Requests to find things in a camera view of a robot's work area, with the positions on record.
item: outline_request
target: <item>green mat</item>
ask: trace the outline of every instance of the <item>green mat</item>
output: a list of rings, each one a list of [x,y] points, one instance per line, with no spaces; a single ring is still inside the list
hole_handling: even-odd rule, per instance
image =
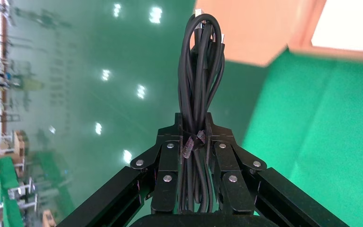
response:
[[[363,63],[283,53],[243,147],[351,227],[363,226]]]
[[[3,224],[5,227],[23,227],[23,221],[16,200],[4,199]]]
[[[23,227],[19,206],[10,200],[8,190],[19,187],[17,174],[11,157],[0,158],[0,201],[3,202],[3,224],[5,227]]]
[[[0,201],[8,198],[8,189],[19,187],[11,157],[0,158]]]

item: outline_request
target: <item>coiled black cable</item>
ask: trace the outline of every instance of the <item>coiled black cable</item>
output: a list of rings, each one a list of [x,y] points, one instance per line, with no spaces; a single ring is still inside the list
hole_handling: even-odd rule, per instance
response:
[[[193,32],[195,45],[190,48]],[[224,72],[225,45],[221,37],[219,23],[212,15],[190,17],[179,58],[178,92],[183,128],[194,146],[187,156],[180,155],[179,212],[194,211],[194,201],[200,203],[199,212],[212,212],[213,208],[211,176],[204,161],[207,158],[201,157],[203,146],[197,135],[205,129],[205,116]]]

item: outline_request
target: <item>glossy green floor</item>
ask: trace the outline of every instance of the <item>glossy green floor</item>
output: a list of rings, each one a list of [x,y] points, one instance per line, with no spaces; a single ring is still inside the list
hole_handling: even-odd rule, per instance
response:
[[[14,6],[55,12],[66,22],[53,29],[14,16],[9,29],[31,40],[11,40],[15,71],[44,84],[11,91],[22,121],[9,129],[28,134],[29,171],[41,182],[42,206],[60,221],[127,165],[128,152],[139,155],[154,144],[158,128],[173,124],[180,45],[194,1],[17,0]],[[159,24],[150,22],[152,7],[162,9]],[[210,111],[244,148],[350,226],[363,226],[363,64],[288,52],[268,69],[227,62]],[[145,206],[138,217],[148,213]]]

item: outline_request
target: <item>metal rivet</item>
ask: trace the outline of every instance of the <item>metal rivet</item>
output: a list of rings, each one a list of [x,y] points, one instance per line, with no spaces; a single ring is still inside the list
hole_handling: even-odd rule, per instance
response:
[[[260,167],[261,166],[261,163],[259,161],[254,161],[254,166]]]
[[[144,164],[144,160],[137,160],[136,165],[142,166]]]
[[[235,176],[235,175],[230,175],[230,177],[229,177],[229,181],[231,181],[231,182],[236,182],[236,181],[237,181],[237,176]]]
[[[172,177],[170,175],[164,176],[164,181],[165,182],[170,182],[171,180],[172,180]]]

